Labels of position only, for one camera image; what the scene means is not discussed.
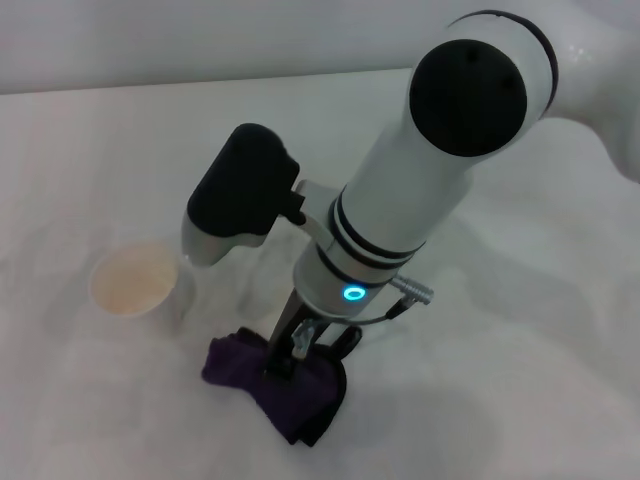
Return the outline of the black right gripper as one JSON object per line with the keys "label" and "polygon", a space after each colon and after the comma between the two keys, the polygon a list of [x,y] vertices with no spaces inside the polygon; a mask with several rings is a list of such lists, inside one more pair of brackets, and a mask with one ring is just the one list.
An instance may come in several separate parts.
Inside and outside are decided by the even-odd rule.
{"label": "black right gripper", "polygon": [[319,318],[297,292],[291,293],[269,339],[269,361],[264,369],[264,379],[279,384],[292,381],[297,363],[306,356],[294,352],[294,334],[304,322]]}

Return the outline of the purple rag with black trim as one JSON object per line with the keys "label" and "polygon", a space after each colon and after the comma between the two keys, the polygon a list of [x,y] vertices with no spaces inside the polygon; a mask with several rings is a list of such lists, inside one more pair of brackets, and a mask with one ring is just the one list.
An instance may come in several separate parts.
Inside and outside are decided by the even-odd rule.
{"label": "purple rag with black trim", "polygon": [[240,328],[211,341],[201,372],[211,385],[246,392],[291,445],[312,447],[326,433],[347,390],[343,359],[362,339],[362,329],[347,328],[330,345],[315,344],[290,379],[266,370],[268,342]]}

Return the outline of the white paper cup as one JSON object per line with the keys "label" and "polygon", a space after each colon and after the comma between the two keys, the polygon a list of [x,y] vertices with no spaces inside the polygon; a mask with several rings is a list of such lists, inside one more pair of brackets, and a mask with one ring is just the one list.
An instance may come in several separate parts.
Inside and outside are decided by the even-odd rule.
{"label": "white paper cup", "polygon": [[196,297],[192,270],[165,242],[137,241],[108,252],[91,272],[88,291],[105,313],[175,332]]}

